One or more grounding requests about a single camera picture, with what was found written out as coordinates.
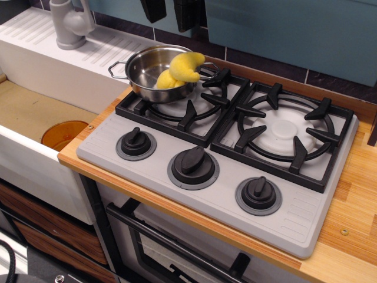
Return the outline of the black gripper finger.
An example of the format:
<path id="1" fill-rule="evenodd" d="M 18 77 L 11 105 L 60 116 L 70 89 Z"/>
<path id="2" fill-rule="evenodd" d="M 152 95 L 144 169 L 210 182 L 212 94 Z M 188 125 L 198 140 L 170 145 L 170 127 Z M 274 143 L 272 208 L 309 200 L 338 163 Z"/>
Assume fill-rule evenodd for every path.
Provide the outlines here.
<path id="1" fill-rule="evenodd" d="M 141 0 L 141 5 L 152 24 L 167 16 L 165 0 Z"/>
<path id="2" fill-rule="evenodd" d="M 196 32 L 200 26 L 202 2 L 197 0 L 174 0 L 174 12 L 180 33 Z"/>

